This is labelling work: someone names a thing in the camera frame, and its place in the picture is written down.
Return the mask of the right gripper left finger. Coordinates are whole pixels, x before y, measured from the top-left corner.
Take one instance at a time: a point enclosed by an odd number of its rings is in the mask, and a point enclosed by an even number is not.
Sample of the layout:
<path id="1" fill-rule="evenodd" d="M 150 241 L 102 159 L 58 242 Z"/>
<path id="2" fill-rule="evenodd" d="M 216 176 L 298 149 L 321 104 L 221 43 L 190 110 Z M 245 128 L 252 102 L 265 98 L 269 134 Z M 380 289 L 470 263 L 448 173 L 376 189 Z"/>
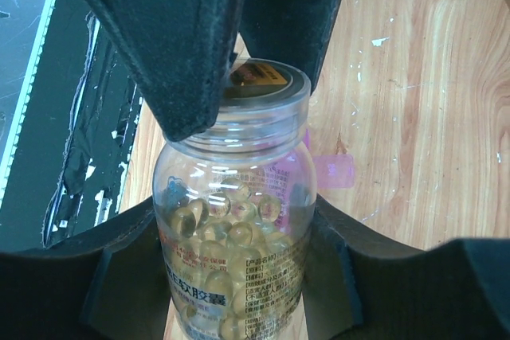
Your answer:
<path id="1" fill-rule="evenodd" d="M 1 254 L 3 339 L 161 339 L 166 321 L 150 198 L 47 249 Z"/>

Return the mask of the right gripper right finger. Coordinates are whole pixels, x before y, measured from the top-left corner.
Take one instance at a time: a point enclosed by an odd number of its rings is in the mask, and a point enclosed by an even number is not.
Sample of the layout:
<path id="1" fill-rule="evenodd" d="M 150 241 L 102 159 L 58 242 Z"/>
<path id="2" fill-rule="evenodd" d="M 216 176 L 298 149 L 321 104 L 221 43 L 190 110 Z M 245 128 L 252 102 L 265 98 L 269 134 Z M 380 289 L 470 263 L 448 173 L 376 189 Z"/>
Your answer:
<path id="1" fill-rule="evenodd" d="M 311 339 L 506 339 L 509 242 L 422 251 L 318 198 L 303 301 Z"/>

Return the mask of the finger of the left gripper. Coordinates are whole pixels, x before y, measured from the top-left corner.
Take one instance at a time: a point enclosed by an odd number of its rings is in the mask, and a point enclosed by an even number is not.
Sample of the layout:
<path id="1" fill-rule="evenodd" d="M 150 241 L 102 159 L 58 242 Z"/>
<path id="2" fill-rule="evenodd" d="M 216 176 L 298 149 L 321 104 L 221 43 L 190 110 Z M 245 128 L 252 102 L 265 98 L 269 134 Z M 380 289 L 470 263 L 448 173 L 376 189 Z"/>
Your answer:
<path id="1" fill-rule="evenodd" d="M 166 139 L 211 127 L 244 0 L 85 0 L 129 67 Z"/>
<path id="2" fill-rule="evenodd" d="M 341 0 L 245 0 L 240 34 L 251 57 L 303 71 L 316 87 Z"/>

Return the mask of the clear bottle lid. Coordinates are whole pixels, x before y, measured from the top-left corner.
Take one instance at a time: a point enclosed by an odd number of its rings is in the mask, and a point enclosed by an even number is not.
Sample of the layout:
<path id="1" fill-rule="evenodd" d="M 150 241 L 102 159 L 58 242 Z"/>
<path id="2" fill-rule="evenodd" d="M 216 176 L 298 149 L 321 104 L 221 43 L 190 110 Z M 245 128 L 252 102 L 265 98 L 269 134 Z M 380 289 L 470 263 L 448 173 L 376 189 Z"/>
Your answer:
<path id="1" fill-rule="evenodd" d="M 311 81 L 297 68 L 249 58 L 234 64 L 215 124 L 186 143 L 241 153 L 291 150 L 304 137 Z"/>

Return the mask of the pink weekly pill organizer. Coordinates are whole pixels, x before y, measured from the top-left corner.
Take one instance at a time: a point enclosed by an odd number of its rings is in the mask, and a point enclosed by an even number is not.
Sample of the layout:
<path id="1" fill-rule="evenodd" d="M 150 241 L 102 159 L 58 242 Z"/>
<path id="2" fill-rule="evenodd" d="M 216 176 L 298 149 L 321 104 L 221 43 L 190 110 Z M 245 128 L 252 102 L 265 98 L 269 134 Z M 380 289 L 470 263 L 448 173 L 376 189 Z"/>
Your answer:
<path id="1" fill-rule="evenodd" d="M 301 184 L 313 189 L 349 189 L 355 184 L 355 164 L 351 154 L 310 153 L 310 134 L 305 130 L 301 142 L 269 165 L 291 186 Z"/>

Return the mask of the clear capsule bottle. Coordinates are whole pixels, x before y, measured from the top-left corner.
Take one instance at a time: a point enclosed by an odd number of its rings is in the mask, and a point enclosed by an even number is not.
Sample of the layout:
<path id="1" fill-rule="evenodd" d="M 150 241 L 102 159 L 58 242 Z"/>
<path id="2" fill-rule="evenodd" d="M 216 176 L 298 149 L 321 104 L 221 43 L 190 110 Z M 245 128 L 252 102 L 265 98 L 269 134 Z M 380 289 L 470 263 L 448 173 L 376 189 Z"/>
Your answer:
<path id="1" fill-rule="evenodd" d="M 153 202 L 186 338 L 290 338 L 316 203 L 305 132 L 236 124 L 161 150 Z"/>

